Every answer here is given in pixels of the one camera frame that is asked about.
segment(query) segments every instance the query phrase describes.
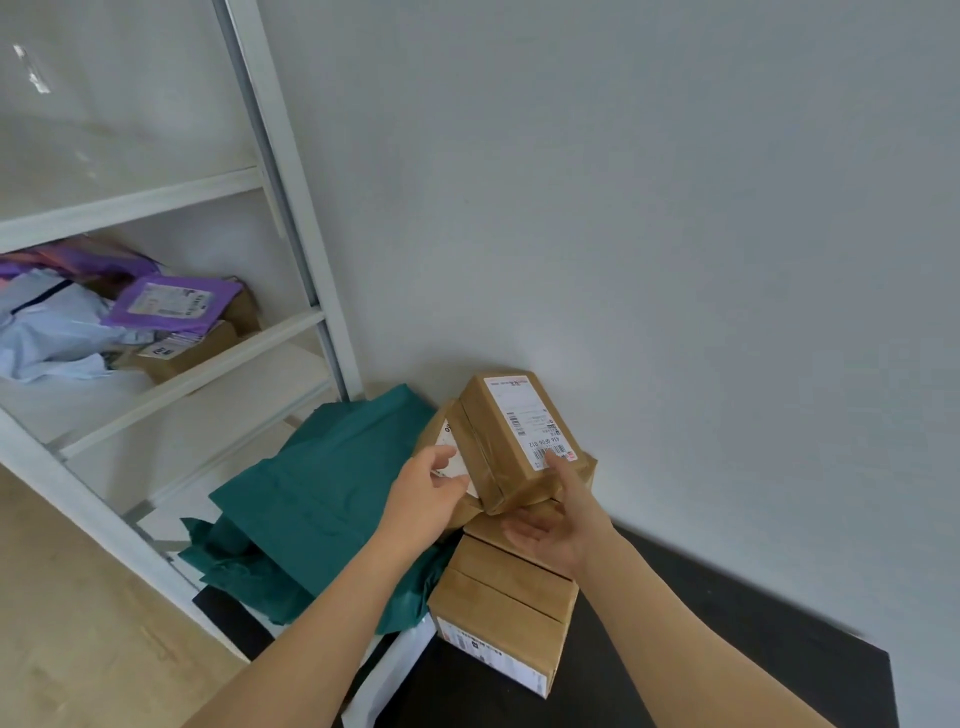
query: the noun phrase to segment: white wall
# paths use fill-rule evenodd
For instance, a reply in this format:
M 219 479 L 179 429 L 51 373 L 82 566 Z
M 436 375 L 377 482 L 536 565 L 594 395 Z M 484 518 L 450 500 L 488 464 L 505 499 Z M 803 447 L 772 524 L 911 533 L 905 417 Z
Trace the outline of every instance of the white wall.
M 262 8 L 369 384 L 537 370 L 619 519 L 960 715 L 960 6 Z

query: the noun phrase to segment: stack of packages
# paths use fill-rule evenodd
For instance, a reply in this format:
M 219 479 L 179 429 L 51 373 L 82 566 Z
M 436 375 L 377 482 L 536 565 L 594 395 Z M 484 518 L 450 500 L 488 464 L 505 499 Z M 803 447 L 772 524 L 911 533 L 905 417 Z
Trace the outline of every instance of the stack of packages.
M 161 383 L 260 331 L 238 279 L 164 276 L 108 238 L 0 255 L 0 376 L 88 379 L 138 369 Z
M 160 274 L 124 288 L 103 320 L 157 334 L 154 343 L 122 352 L 113 369 L 138 369 L 161 384 L 260 331 L 250 289 L 237 278 Z
M 536 375 L 474 376 L 445 404 L 418 440 L 454 445 L 458 456 L 442 473 L 468 473 L 468 494 L 448 531 L 463 527 L 429 598 L 444 640 L 546 697 L 564 649 L 578 587 L 522 553 L 503 535 L 503 514 L 528 506 L 559 518 L 557 474 L 543 456 L 553 449 L 588 487 L 597 461 L 583 452 Z

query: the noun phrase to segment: wooden floor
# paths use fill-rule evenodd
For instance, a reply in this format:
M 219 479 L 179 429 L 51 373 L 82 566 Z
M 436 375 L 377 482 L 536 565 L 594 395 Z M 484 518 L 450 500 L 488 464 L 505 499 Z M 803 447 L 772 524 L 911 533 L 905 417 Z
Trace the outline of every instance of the wooden floor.
M 0 468 L 0 726 L 176 728 L 241 666 Z

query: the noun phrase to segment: barcode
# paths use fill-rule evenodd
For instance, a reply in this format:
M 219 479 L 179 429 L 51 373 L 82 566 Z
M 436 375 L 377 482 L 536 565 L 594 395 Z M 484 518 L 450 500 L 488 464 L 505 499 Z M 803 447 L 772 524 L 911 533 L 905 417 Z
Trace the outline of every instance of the barcode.
M 556 452 L 556 453 L 557 453 L 558 455 L 560 455 L 562 458 L 566 458 L 566 448 L 565 448 L 563 445 L 555 445 L 555 446 L 553 446 L 552 448 L 549 448 L 549 449 L 552 449 L 554 452 Z M 535 450 L 534 450 L 534 453 L 537 455 L 538 458 L 542 459 L 543 456 L 546 455 L 547 450 L 548 450 L 548 448 L 535 449 Z
M 523 431 L 523 425 L 520 424 L 520 420 L 516 418 L 516 415 L 513 412 L 507 413 L 507 419 L 510 420 L 510 424 L 514 426 L 517 435 L 526 435 L 527 433 Z

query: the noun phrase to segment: small cardboard box on shelf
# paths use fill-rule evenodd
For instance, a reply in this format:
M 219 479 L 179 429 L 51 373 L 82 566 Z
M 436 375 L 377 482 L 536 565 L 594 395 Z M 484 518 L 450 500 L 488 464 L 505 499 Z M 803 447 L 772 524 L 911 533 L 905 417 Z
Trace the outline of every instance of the small cardboard box on shelf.
M 218 353 L 225 352 L 239 341 L 233 324 L 229 321 L 218 321 L 203 336 L 172 334 L 143 347 L 129 357 L 127 362 L 146 372 L 154 384 L 162 384 Z

